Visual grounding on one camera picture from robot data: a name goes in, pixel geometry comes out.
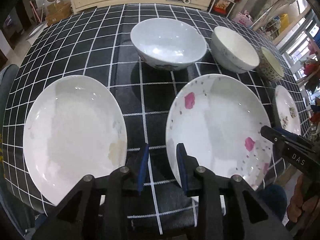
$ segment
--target screw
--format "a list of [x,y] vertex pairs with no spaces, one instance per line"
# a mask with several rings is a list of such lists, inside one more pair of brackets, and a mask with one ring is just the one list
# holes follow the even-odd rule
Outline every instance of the screw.
[[127,166],[122,166],[122,167],[120,168],[120,172],[122,172],[122,173],[127,173],[127,172],[129,172],[129,168],[128,168]]
[[234,180],[234,181],[236,181],[236,182],[240,182],[241,180],[242,180],[242,177],[240,176],[240,175],[233,175],[232,176],[232,179]]
[[204,173],[205,172],[205,167],[198,166],[198,167],[196,167],[196,171],[198,171],[199,173]]
[[93,179],[93,176],[92,175],[85,175],[84,177],[83,177],[83,180],[85,181],[85,182],[89,182],[89,181],[91,181]]

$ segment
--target human hand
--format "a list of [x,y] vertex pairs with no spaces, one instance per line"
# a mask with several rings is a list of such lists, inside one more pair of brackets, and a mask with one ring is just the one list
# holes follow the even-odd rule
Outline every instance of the human hand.
[[296,186],[294,187],[294,194],[290,200],[290,204],[287,208],[288,219],[294,223],[298,221],[302,210],[307,213],[312,213],[312,217],[309,220],[307,227],[316,219],[320,213],[320,203],[318,203],[319,197],[314,196],[303,203],[302,196],[302,183],[303,183],[303,174],[299,176]]

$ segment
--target black checkered tablecloth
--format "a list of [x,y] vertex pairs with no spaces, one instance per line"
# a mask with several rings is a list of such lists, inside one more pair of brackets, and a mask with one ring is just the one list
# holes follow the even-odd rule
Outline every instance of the black checkered tablecloth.
[[[206,55],[187,69],[155,70],[139,59],[130,40],[132,28],[153,17],[186,22],[208,43],[216,26],[228,27],[255,48],[269,48],[284,67],[285,78],[277,83],[267,82],[255,71],[236,74],[225,70],[212,58],[209,47]],[[132,228],[143,225],[162,233],[196,225],[197,203],[183,195],[170,170],[165,126],[175,95],[187,82],[208,73],[229,75],[246,84],[261,100],[272,125],[275,124],[271,105],[274,88],[277,84],[283,85],[297,105],[303,136],[309,136],[308,115],[301,93],[278,50],[266,38],[228,19],[180,6],[129,4],[94,9],[46,28],[27,53],[6,107],[3,151],[9,190],[39,212],[49,214],[54,208],[35,187],[27,171],[22,145],[24,123],[33,102],[45,87],[63,76],[86,75],[104,84],[120,105],[128,133],[128,157],[144,142],[150,146],[149,173],[142,196],[126,199],[125,210]],[[274,154],[260,187],[275,181],[287,165]]]

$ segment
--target pink petal decoration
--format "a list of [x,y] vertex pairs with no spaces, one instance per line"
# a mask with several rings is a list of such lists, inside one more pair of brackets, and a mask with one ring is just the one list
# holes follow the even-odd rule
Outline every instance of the pink petal decoration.
[[253,147],[254,147],[254,144],[255,144],[255,141],[252,140],[250,137],[248,137],[248,138],[245,139],[245,141],[244,141],[244,146],[245,146],[245,148],[246,148],[249,152],[252,151],[252,149],[253,149]]
[[192,109],[195,105],[195,94],[191,92],[184,97],[184,106],[186,109]]
[[269,163],[265,163],[263,167],[263,174],[267,174],[269,168]]

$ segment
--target pink plastic bag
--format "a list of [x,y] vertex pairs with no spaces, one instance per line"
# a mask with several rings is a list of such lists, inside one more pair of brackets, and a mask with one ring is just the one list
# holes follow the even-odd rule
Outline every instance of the pink plastic bag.
[[247,11],[244,12],[245,14],[238,13],[232,20],[236,23],[240,23],[246,27],[250,27],[252,25],[252,20],[250,19],[250,15]]

